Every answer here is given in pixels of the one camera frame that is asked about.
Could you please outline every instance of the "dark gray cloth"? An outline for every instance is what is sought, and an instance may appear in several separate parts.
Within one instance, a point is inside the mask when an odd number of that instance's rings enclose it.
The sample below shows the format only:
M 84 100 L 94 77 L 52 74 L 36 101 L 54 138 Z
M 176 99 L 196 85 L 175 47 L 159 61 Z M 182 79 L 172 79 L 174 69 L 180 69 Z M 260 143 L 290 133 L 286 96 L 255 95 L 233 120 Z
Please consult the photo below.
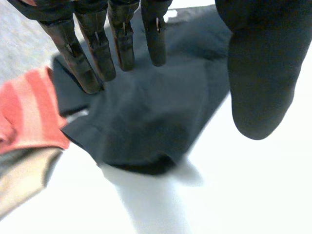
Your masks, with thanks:
M 129 167 L 164 155 L 179 162 L 230 85 L 238 130 L 251 139 L 267 137 L 293 100 L 312 40 L 311 1 L 216 0 L 216 6 L 218 12 L 214 6 L 178 10 L 168 24 L 163 67 L 151 64 L 137 12 L 136 68 L 127 73 L 117 68 L 117 79 L 95 96 L 75 85 L 57 57 L 61 112 L 90 107 L 90 115 L 65 127 L 65 134 L 97 162 Z
M 181 160 L 229 92 L 231 37 L 214 6 L 178 10 L 177 18 L 167 25 L 168 61 L 154 67 L 140 12 L 132 26 L 136 67 L 130 72 L 117 67 L 117 78 L 106 84 L 105 91 L 83 93 L 61 56 L 53 67 L 61 114 L 90 108 L 88 116 L 71 122 L 63 132 L 96 162 L 127 165 L 127 170 L 157 161 L 164 166 L 168 161 L 164 156 Z M 112 56 L 118 64 L 114 50 Z

